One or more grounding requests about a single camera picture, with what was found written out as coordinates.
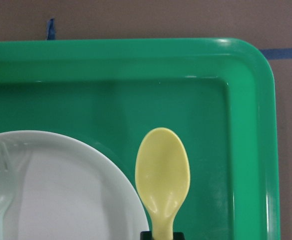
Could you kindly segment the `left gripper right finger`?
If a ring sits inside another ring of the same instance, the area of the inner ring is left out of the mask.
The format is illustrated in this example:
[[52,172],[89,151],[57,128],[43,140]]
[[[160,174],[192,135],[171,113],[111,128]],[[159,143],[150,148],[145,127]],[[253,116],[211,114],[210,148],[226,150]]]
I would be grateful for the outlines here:
[[173,240],[185,240],[185,236],[182,232],[173,232]]

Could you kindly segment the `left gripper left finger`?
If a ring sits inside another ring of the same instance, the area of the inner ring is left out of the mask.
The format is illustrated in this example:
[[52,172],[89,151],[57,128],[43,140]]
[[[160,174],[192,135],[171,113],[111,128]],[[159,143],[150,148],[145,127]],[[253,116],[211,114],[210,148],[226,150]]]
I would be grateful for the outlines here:
[[140,240],[153,240],[151,231],[142,231],[140,233]]

